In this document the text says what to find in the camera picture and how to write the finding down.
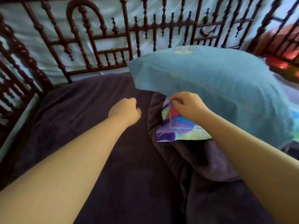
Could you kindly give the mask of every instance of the blue pillowcase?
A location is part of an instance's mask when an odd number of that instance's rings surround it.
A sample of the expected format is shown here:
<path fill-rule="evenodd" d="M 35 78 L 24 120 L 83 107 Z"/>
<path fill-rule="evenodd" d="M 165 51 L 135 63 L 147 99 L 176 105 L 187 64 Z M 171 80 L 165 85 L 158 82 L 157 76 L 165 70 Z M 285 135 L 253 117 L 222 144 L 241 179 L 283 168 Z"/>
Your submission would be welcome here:
<path fill-rule="evenodd" d="M 138 89 L 166 96 L 190 91 L 214 113 L 278 149 L 293 140 L 288 98 L 256 56 L 233 49 L 183 46 L 141 56 L 128 68 Z"/>

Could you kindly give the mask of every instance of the person's left arm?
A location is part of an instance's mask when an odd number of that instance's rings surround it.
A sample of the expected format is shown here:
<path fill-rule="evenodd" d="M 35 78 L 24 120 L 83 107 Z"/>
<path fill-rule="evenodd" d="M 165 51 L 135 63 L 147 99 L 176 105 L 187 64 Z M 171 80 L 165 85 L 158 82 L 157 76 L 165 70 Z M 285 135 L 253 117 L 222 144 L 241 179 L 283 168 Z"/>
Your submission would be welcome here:
<path fill-rule="evenodd" d="M 38 163 L 0 192 L 0 222 L 73 223 L 125 129 L 141 117 L 123 99 L 108 118 Z"/>

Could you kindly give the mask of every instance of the hand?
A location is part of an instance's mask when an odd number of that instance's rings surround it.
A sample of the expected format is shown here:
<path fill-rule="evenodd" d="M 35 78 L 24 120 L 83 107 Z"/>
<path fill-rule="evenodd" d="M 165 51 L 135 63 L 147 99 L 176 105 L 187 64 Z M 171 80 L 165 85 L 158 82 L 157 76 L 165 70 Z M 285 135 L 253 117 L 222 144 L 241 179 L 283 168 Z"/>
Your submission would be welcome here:
<path fill-rule="evenodd" d="M 195 123 L 197 123 L 200 116 L 205 114 L 205 111 L 209 111 L 201 98 L 195 93 L 178 92 L 170 100 L 183 117 Z"/>
<path fill-rule="evenodd" d="M 128 127 L 132 126 L 141 117 L 141 110 L 139 108 L 136 109 L 136 104 L 135 98 L 124 98 L 110 109 L 108 118 L 119 117 L 128 124 Z"/>

